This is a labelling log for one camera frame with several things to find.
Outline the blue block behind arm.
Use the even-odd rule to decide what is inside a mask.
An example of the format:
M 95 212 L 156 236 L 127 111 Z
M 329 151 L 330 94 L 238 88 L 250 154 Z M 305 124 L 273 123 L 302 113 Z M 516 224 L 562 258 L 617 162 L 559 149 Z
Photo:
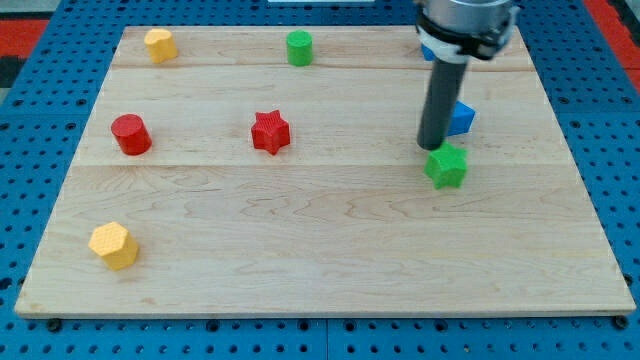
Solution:
M 435 59 L 435 54 L 433 51 L 425 45 L 421 46 L 421 51 L 425 61 L 433 61 Z

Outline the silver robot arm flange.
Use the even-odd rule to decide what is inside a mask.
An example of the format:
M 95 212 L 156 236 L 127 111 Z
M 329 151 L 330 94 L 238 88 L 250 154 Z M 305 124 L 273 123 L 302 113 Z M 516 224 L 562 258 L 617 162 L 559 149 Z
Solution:
M 416 31 L 438 60 L 493 59 L 510 41 L 520 8 L 512 0 L 421 0 Z

